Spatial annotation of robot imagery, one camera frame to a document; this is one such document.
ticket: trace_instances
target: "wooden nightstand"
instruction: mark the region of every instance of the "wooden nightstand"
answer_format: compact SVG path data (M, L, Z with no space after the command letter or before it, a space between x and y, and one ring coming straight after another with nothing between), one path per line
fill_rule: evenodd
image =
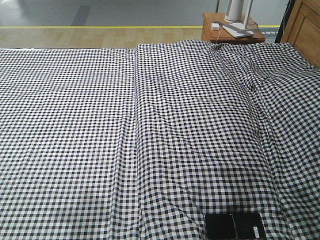
M235 38L229 34L225 29L221 29L221 35L219 36L219 31L211 30L211 24L213 22L220 22L222 24L228 24L225 21L225 13L223 12L205 12L203 14L203 26L202 26L202 36L201 40L209 41L212 43L229 43L229 44L255 44L262 43L266 40L265 36L261 33L256 23L249 19L248 28L253 29L253 36Z

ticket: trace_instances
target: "gingham fabric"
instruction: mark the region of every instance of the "gingham fabric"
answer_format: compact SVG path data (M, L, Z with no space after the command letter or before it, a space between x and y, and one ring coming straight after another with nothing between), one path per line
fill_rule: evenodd
M289 44L0 50L0 239L318 239L319 70Z

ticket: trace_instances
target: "black cord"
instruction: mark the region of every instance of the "black cord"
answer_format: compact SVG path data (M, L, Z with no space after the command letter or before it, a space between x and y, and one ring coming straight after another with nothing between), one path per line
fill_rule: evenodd
M283 37L284 30L286 29L286 26L287 26L291 11L294 8L295 2L296 2L296 0L289 0L288 1L288 4L286 6L286 10L285 10L285 14L283 15L278 34L276 35L276 38L274 41L275 43L280 43L280 41Z

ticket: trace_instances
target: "lamp base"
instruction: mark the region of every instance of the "lamp base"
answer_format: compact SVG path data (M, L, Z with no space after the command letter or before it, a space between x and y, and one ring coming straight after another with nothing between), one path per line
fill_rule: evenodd
M224 17L224 20L227 23L239 23L239 22L241 22L241 19L239 19L239 20L230 20L230 19L227 18L227 16Z
M230 33L234 38L249 37L254 34L253 31L248 29L243 29L244 25L240 22L230 23L222 26L228 33Z

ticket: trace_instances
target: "small white device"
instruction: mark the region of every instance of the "small white device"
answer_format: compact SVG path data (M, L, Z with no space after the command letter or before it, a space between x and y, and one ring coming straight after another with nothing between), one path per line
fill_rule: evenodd
M234 38L243 38L252 36L254 32L247 29L249 15L251 12L253 0L250 0L246 9L243 24L241 21L242 9L244 0L230 0L228 11L225 15L224 20L227 22L234 22L230 24L223 25L222 27L230 33Z
M212 30L220 30L220 24L217 22L211 23Z

